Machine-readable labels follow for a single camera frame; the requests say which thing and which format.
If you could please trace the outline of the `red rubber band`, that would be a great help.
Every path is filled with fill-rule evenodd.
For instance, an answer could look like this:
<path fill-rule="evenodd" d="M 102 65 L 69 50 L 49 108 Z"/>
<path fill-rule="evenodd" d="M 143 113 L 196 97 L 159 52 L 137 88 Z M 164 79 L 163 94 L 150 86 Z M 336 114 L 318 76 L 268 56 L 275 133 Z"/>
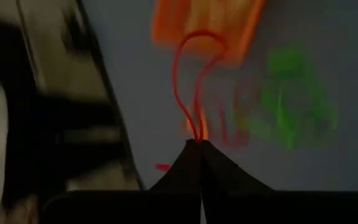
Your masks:
<path fill-rule="evenodd" d="M 197 128 L 195 126 L 195 122 L 193 121 L 193 118 L 191 117 L 189 111 L 187 110 L 187 108 L 185 107 L 185 105 L 182 103 L 179 94 L 178 94 L 178 64 L 179 64 L 179 60 L 180 60 L 180 56 L 181 53 L 184 49 L 185 44 L 190 40 L 193 39 L 195 37 L 210 37 L 212 39 L 214 39 L 216 42 L 219 42 L 222 46 L 222 51 L 220 51 L 220 53 L 216 54 L 213 59 L 208 62 L 205 67 L 202 69 L 202 71 L 200 71 L 200 74 L 198 76 L 198 79 L 196 81 L 196 85 L 195 85 L 195 97 L 194 97 L 194 109 L 196 112 L 196 118 L 198 120 L 198 127 L 199 127 L 199 131 L 197 131 Z M 200 102 L 200 91 L 201 91 L 201 86 L 202 86 L 202 81 L 204 76 L 206 76 L 209 71 L 220 61 L 224 58 L 226 52 L 228 50 L 228 46 L 227 46 L 227 42 L 226 40 L 220 36 L 217 33 L 214 33 L 210 30 L 196 30 L 193 32 L 190 32 L 188 34 L 186 34 L 184 36 L 184 38 L 182 38 L 182 40 L 180 41 L 177 50 L 175 52 L 175 56 L 173 59 L 173 67 L 172 67 L 172 86 L 173 86 L 173 93 L 175 96 L 175 99 L 179 105 L 179 107 L 181 108 L 182 112 L 184 112 L 186 118 L 188 119 L 190 126 L 191 126 L 191 130 L 193 132 L 193 137 L 194 140 L 200 144 L 203 141 L 203 137 L 204 137 L 204 126 L 203 126 L 203 120 L 201 119 L 201 102 Z"/>

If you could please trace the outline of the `black aluminium table frame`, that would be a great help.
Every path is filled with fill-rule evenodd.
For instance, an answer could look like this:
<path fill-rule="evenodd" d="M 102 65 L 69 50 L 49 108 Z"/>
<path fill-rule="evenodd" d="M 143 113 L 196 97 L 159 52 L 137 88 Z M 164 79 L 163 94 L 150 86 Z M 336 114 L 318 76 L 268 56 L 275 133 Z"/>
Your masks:
<path fill-rule="evenodd" d="M 84 0 L 0 0 L 0 224 L 71 190 L 139 190 Z"/>

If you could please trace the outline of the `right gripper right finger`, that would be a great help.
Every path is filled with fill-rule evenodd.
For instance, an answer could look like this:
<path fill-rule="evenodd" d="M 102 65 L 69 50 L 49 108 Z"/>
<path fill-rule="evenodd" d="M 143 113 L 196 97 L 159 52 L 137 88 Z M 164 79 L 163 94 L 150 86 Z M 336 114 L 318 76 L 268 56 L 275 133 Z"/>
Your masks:
<path fill-rule="evenodd" d="M 272 190 L 239 167 L 211 142 L 202 142 L 203 177 L 219 190 Z"/>

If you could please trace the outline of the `orange slotted plastic basket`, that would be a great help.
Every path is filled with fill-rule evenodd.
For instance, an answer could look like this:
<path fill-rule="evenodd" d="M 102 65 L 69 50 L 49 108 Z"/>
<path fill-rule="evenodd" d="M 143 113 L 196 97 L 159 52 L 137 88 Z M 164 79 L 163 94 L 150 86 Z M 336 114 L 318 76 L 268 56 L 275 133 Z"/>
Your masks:
<path fill-rule="evenodd" d="M 186 35 L 193 37 L 185 50 L 209 58 L 224 52 L 221 63 L 239 67 L 250 49 L 259 17 L 267 0 L 157 0 L 150 34 L 153 42 L 174 49 Z"/>

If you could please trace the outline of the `green rubber band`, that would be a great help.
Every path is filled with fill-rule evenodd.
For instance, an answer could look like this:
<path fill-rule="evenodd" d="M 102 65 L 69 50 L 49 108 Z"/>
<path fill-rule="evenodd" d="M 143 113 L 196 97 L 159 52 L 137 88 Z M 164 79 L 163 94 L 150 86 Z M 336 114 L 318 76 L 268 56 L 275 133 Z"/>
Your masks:
<path fill-rule="evenodd" d="M 248 121 L 250 133 L 292 150 L 319 147 L 337 130 L 338 110 L 303 50 L 268 53 L 260 103 Z"/>

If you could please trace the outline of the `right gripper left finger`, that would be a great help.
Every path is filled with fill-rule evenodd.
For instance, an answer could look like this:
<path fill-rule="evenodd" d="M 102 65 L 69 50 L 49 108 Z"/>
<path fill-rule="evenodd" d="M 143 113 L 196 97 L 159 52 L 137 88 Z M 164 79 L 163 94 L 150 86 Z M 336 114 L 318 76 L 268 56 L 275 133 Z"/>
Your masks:
<path fill-rule="evenodd" d="M 199 190 L 200 165 L 200 145 L 189 139 L 168 172 L 150 190 Z"/>

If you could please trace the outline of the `orange rubber band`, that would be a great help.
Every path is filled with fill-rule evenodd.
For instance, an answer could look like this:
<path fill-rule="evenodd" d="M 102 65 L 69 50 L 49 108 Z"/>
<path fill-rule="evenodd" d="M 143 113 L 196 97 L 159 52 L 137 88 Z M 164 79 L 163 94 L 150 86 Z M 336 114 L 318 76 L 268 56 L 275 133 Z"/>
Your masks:
<path fill-rule="evenodd" d="M 194 111 L 193 106 L 189 106 L 188 111 L 192 116 L 195 116 L 195 111 Z M 208 119 L 206 118 L 206 114 L 205 114 L 203 108 L 200 109 L 200 113 L 201 113 L 201 121 L 202 121 L 202 125 L 203 125 L 203 140 L 208 140 L 209 139 Z M 193 135 L 193 129 L 191 127 L 191 124 L 190 124 L 190 121 L 188 118 L 185 120 L 185 130 L 191 136 Z"/>

